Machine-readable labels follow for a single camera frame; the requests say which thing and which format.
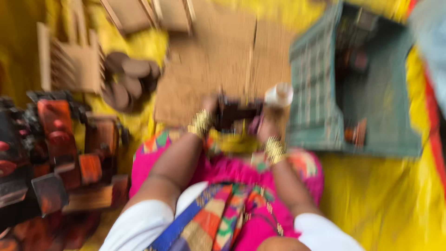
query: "blue fabric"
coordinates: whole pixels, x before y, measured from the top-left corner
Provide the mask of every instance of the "blue fabric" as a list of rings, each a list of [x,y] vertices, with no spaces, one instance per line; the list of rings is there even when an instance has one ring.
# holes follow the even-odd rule
[[[195,199],[189,207],[187,207],[174,221],[170,226],[164,230],[164,232],[156,239],[154,242],[147,247],[149,250],[156,250],[156,251],[168,251],[170,250],[171,246],[175,243],[175,241],[180,236],[183,229],[186,227],[186,225],[192,221],[192,219],[195,217],[195,215],[201,210],[204,205],[208,201],[210,201],[216,193],[221,189],[220,185],[211,185],[207,189],[205,189],[200,196],[197,198],[203,198],[204,203],[202,205],[198,205],[197,199]],[[210,193],[211,196],[206,198],[204,193]]]

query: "white sleeve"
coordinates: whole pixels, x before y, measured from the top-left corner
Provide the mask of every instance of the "white sleeve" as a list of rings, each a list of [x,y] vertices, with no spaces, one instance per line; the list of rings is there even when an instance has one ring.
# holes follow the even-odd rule
[[[166,203],[141,201],[119,216],[99,251],[144,250],[172,222],[173,212]]]
[[[364,251],[361,245],[328,219],[303,213],[294,219],[294,230],[301,232],[299,241],[311,251]]]

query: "colorful patterned fabric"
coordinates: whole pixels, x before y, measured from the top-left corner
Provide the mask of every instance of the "colorful patterned fabric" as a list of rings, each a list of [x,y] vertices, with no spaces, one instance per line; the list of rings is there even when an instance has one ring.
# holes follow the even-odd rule
[[[162,131],[136,151],[130,197],[139,190],[156,160],[181,134]],[[294,232],[291,213],[276,199],[274,179],[262,152],[243,161],[222,155],[215,142],[209,140],[203,143],[203,149],[190,185],[208,181],[213,184],[208,189],[216,192],[219,188],[219,191],[203,192],[152,243],[152,250],[255,250],[265,239],[277,236],[275,222],[283,227],[284,236],[299,236]],[[289,155],[289,162],[318,205],[323,176],[316,156],[302,150],[292,150]],[[244,222],[244,213],[264,217]]]
[[[260,187],[211,185],[148,247],[156,251],[229,251],[244,224],[245,205],[266,205]]]

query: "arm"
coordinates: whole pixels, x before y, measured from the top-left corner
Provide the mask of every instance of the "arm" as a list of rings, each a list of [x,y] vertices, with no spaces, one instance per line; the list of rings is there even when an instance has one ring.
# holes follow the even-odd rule
[[[216,106],[216,97],[205,99],[203,104],[203,108],[211,113]],[[201,151],[202,140],[199,136],[193,133],[183,135],[160,156],[140,190],[129,200],[122,212],[145,200],[160,200],[175,212],[177,200],[197,168]]]
[[[269,137],[279,135],[279,131],[274,123],[265,119],[257,137],[261,142],[265,143]],[[322,212],[314,204],[313,198],[308,193],[305,185],[298,177],[297,172],[294,171],[286,159],[274,164],[271,170],[277,196],[284,202],[294,217],[302,213],[315,213],[323,216]]]

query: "light blue fabric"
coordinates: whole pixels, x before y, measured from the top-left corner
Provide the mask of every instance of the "light blue fabric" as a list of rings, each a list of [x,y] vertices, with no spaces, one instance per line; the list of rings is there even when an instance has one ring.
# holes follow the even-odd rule
[[[427,62],[438,105],[446,116],[446,1],[421,1],[410,15],[409,25]]]

